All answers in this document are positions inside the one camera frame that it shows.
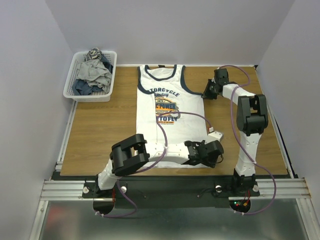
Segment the white printed tank top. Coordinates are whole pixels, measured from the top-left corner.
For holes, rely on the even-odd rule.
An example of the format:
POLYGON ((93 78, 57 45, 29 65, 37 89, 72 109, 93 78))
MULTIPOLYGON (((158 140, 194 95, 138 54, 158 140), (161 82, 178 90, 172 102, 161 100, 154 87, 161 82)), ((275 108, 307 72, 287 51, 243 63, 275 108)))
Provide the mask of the white printed tank top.
POLYGON ((138 67, 136 133, 148 143, 167 146, 207 137, 204 101, 187 87, 184 71, 184 65, 138 67))

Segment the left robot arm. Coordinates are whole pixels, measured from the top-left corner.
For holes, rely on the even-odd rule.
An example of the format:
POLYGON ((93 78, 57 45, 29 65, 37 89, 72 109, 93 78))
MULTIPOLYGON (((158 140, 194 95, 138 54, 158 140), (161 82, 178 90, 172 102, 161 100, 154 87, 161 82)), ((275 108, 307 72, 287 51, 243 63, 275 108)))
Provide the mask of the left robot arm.
POLYGON ((223 134, 214 131, 203 141, 185 141, 165 145, 147 142, 143 134, 135 134, 111 147, 109 160, 96 177, 94 191, 100 197, 111 193, 117 180, 159 165, 161 168, 198 167, 214 168, 224 154, 223 134))

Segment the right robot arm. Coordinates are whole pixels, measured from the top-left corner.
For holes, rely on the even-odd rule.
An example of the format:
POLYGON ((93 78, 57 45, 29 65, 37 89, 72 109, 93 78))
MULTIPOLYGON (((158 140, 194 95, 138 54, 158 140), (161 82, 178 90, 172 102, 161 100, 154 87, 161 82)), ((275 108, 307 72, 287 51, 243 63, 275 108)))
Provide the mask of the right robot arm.
POLYGON ((269 124, 267 100, 263 94, 254 94, 229 80, 225 66, 214 70, 213 79, 209 79, 202 94, 204 99, 216 99, 218 96, 230 100, 230 113, 237 106, 236 121, 231 117, 234 137, 239 145, 237 164, 230 182, 231 192, 242 195, 251 190, 258 191, 256 184, 256 156, 262 134, 269 124))

